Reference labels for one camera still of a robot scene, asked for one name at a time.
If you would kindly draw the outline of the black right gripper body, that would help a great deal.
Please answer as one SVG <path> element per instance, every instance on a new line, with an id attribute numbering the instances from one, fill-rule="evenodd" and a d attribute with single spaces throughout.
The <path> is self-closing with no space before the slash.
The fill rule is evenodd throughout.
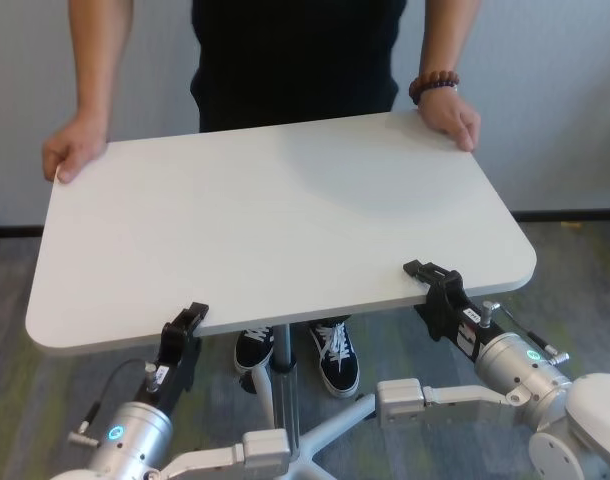
<path id="1" fill-rule="evenodd" d="M 483 313 L 466 295 L 461 277 L 419 280 L 429 286 L 424 304 L 415 306 L 434 341 L 446 338 L 469 360 L 496 337 L 496 324 L 482 325 Z"/>

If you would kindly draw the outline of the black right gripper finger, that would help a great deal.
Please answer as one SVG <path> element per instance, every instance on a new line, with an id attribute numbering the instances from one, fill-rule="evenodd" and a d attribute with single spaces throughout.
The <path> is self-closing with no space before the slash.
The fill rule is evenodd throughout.
<path id="1" fill-rule="evenodd" d="M 447 270 L 431 262 L 423 264 L 419 260 L 413 260 L 403 265 L 403 271 L 411 278 L 429 286 L 463 288 L 463 279 L 459 272 Z"/>

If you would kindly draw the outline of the person's left hand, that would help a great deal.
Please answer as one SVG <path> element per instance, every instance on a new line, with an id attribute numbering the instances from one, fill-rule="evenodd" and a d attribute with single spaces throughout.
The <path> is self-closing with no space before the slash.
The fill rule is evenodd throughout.
<path id="1" fill-rule="evenodd" d="M 430 129 L 449 136 L 460 150 L 473 152 L 478 146 L 481 117 L 455 89 L 442 87 L 424 92 L 418 110 Z"/>

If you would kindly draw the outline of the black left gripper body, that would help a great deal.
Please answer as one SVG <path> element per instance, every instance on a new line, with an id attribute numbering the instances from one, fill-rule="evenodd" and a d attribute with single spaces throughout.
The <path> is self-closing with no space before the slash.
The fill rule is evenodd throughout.
<path id="1" fill-rule="evenodd" d="M 202 342 L 190 327 L 167 323 L 161 333 L 154 373 L 145 380 L 147 403 L 171 416 L 181 394 L 193 386 Z"/>

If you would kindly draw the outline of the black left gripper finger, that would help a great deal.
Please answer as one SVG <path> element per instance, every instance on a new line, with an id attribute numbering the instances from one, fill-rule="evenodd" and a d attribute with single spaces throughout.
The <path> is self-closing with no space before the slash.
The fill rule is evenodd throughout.
<path id="1" fill-rule="evenodd" d="M 192 302 L 172 321 L 172 325 L 184 334 L 193 334 L 208 313 L 206 304 Z"/>

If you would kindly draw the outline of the person's right hand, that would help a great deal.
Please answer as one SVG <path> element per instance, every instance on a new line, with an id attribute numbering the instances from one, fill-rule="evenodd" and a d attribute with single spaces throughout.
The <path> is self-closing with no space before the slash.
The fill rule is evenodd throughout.
<path id="1" fill-rule="evenodd" d="M 45 140 L 42 146 L 44 178 L 67 184 L 106 149 L 108 119 L 81 111 Z"/>

